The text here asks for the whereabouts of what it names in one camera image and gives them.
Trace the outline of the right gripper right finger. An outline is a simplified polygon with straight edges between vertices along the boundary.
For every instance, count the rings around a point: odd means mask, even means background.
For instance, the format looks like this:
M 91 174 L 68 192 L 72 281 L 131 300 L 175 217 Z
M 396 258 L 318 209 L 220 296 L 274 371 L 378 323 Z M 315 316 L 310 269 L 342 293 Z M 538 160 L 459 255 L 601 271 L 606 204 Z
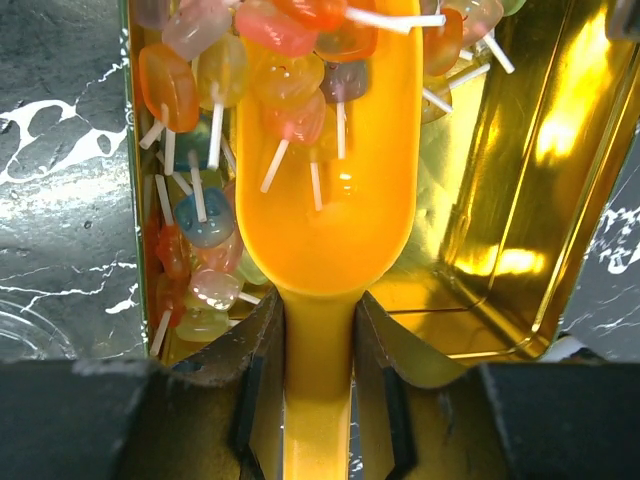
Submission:
M 635 479 L 639 368 L 630 363 L 465 367 L 356 305 L 355 383 L 368 479 Z

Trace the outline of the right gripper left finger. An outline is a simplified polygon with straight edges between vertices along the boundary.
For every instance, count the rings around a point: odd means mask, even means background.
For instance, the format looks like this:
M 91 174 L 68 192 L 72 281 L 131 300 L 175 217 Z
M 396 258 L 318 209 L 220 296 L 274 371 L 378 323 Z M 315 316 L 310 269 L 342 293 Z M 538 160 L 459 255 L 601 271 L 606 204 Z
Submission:
M 278 479 L 284 309 L 269 292 L 199 352 L 1 366 L 5 479 Z

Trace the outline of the yellow plastic scoop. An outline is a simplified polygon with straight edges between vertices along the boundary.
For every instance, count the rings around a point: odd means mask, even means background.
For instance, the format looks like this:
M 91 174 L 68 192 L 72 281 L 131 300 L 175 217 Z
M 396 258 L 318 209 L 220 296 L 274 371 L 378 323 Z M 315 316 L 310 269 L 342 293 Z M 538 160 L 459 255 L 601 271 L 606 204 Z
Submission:
M 236 203 L 250 256 L 284 302 L 283 475 L 348 475 L 353 320 L 364 291 L 396 261 L 416 208 L 423 81 L 420 29 L 383 31 L 367 93 L 347 109 L 347 154 L 320 170 L 285 159 L 260 187 L 276 151 L 248 93 L 236 109 Z

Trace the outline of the gold tin with lollipops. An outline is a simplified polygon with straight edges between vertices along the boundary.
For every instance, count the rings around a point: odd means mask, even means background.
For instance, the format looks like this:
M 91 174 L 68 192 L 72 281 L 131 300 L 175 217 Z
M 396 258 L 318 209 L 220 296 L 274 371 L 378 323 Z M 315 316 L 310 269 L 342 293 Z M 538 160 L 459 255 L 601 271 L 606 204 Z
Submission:
M 406 245 L 370 286 L 443 353 L 535 357 L 554 337 L 639 111 L 639 47 L 612 40 L 611 1 L 529 1 L 501 20 L 514 63 L 420 120 Z

